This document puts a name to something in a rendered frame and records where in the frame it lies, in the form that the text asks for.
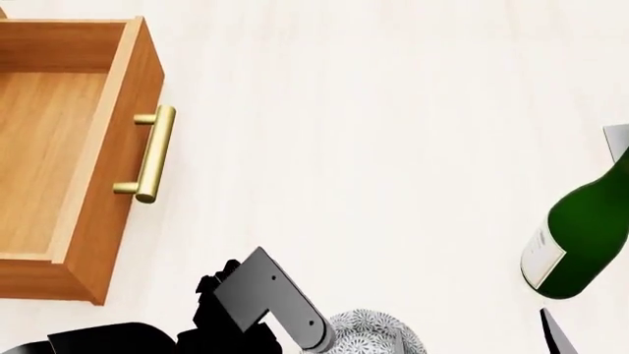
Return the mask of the grey flat panel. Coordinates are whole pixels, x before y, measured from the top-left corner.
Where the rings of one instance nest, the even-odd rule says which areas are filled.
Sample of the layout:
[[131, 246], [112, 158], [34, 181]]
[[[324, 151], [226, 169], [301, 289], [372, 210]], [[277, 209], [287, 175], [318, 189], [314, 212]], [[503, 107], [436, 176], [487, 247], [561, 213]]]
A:
[[602, 130], [612, 161], [616, 163], [629, 148], [629, 124], [603, 126]]

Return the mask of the green wine bottle white label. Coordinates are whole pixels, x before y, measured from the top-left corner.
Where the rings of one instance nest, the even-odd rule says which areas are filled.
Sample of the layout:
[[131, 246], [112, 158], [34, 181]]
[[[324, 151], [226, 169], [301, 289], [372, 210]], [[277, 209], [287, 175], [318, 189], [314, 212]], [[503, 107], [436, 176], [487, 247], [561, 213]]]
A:
[[571, 191], [549, 210], [524, 248], [520, 270], [538, 294], [577, 296], [629, 240], [629, 148], [599, 179]]

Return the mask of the black bowl white floral pattern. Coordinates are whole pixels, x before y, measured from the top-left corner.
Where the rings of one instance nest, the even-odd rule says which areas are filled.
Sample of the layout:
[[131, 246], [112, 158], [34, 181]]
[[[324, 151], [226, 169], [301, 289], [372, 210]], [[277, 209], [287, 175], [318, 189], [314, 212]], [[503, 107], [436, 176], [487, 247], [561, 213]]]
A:
[[335, 341], [323, 354], [428, 354], [409, 326], [384, 312], [355, 309], [328, 321]]

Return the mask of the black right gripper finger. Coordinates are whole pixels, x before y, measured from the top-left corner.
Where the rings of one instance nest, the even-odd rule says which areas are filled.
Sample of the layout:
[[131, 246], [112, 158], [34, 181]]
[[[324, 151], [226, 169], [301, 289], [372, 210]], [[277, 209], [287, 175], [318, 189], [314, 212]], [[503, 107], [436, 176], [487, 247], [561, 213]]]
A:
[[550, 311], [542, 308], [540, 309], [540, 316], [549, 354], [578, 354], [559, 324], [552, 317]]

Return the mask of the open wooden cabinet drawer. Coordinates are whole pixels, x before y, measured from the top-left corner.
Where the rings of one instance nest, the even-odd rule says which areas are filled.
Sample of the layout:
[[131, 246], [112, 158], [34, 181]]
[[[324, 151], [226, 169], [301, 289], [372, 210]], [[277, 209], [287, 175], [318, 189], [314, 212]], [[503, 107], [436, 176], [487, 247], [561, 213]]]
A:
[[0, 10], [0, 299], [105, 302], [163, 82], [143, 17]]

